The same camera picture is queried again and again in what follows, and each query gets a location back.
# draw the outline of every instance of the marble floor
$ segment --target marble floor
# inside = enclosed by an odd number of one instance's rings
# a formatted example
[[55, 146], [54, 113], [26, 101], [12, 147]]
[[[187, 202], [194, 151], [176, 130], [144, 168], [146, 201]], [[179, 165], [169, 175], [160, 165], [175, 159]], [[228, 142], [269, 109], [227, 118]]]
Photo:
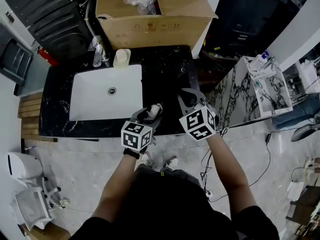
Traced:
[[[243, 167], [249, 183], [255, 182], [269, 163], [266, 147], [266, 133], [272, 131], [269, 121], [231, 128], [223, 137], [235, 157]], [[294, 130], [273, 133], [268, 148], [271, 162], [266, 173], [251, 189], [253, 195], [273, 221], [279, 232], [286, 229], [283, 240], [293, 239], [292, 234], [297, 224], [285, 219], [289, 208], [286, 199], [287, 188], [294, 168], [303, 166], [306, 157], [319, 156], [320, 131], [311, 136], [291, 143]], [[171, 156], [179, 157], [178, 168], [200, 178], [206, 165], [203, 156], [208, 151], [205, 141], [195, 142], [187, 135], [160, 136], [157, 145], [148, 148], [151, 157], [161, 167]], [[25, 146], [31, 147], [29, 153], [40, 158], [44, 174], [54, 184], [61, 187], [61, 197], [70, 200], [70, 206], [55, 212], [55, 223], [74, 234], [82, 223], [88, 219], [96, 208], [102, 189], [122, 158], [123, 148], [119, 138], [104, 138], [99, 142], [60, 138], [58, 142], [26, 140]], [[215, 199], [226, 192], [210, 162], [212, 170], [208, 172], [206, 188], [213, 191]], [[299, 170], [293, 178], [299, 180]], [[216, 211], [230, 216], [227, 197], [210, 203]]]

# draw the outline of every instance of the cardboard box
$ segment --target cardboard box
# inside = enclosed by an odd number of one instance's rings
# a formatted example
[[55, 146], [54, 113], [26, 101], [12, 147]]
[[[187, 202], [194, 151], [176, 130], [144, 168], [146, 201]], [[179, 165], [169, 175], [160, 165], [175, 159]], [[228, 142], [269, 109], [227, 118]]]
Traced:
[[71, 237], [67, 230], [51, 222], [45, 226], [44, 230], [34, 226], [29, 231], [25, 224], [22, 224], [21, 227], [24, 235], [31, 240], [68, 240]]
[[124, 0], [97, 0], [96, 17], [112, 47], [130, 49], [197, 44], [200, 48], [212, 18], [207, 0], [158, 0], [161, 15], [139, 15]]

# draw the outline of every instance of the shoe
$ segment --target shoe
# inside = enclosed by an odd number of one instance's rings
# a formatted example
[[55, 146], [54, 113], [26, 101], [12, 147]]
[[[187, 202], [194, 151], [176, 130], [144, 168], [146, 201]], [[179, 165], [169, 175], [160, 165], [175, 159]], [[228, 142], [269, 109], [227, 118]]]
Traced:
[[164, 164], [164, 167], [168, 167], [173, 171], [177, 167], [178, 162], [179, 158], [177, 156], [173, 156]]
[[150, 166], [152, 167], [153, 163], [151, 160], [151, 156], [150, 153], [147, 151], [145, 152], [142, 156], [141, 156], [141, 163], [146, 165], [146, 166]]

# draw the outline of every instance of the black t-shirt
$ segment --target black t-shirt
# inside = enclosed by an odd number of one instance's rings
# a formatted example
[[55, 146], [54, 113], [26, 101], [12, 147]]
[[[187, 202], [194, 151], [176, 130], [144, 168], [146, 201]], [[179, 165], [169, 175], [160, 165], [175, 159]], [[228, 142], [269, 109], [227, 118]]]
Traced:
[[201, 187], [174, 176], [150, 175], [133, 182], [113, 223], [91, 217], [76, 239], [172, 238], [278, 240], [277, 228], [258, 206], [232, 221], [211, 208]]

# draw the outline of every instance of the white sink basin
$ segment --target white sink basin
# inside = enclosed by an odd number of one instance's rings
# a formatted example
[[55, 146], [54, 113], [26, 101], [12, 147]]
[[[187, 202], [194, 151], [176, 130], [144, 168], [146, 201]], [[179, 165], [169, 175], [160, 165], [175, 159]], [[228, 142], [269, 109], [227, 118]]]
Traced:
[[141, 65], [103, 68], [74, 76], [70, 121], [131, 118], [143, 108]]

